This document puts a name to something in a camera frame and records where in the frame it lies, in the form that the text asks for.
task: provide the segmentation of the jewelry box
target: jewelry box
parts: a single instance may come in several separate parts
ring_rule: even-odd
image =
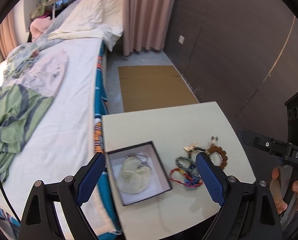
[[[172,189],[153,141],[107,152],[107,162],[123,206]]]

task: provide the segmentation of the power outlet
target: power outlet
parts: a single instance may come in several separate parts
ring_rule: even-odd
[[[184,43],[185,38],[183,36],[179,36],[179,43],[183,44]]]

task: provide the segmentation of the white table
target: white table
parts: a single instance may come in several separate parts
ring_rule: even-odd
[[[184,146],[196,142],[209,148],[211,136],[219,137],[228,156],[227,175],[253,183],[254,173],[245,152],[216,102],[103,116],[107,152],[153,141],[162,164],[169,173],[175,159],[186,156]],[[158,240],[184,231],[216,214],[205,188],[188,190],[172,182],[173,189],[154,198],[122,206],[108,166],[113,199],[127,240]]]

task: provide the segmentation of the black box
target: black box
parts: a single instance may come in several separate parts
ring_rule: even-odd
[[[151,167],[151,177],[148,187],[138,194],[122,192],[117,186],[117,179],[122,168],[122,163],[126,159],[126,156],[130,154],[142,154],[147,156]],[[115,187],[117,188],[123,206],[131,205],[172,190],[171,183],[152,141],[107,152],[107,155]]]

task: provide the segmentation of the mattress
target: mattress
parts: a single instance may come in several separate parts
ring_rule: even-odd
[[[67,40],[40,52],[38,60],[64,49],[69,55],[69,65],[53,104],[9,167],[4,190],[20,218],[35,181],[60,182],[74,175],[94,155],[93,130],[99,122],[94,119],[95,82],[100,78],[96,75],[101,71],[98,60],[101,44],[99,38]],[[5,63],[0,65],[0,85],[4,68]],[[55,206],[66,239],[73,239],[60,203]],[[12,214],[1,192],[0,208]],[[97,235],[115,231],[97,187],[81,208]]]

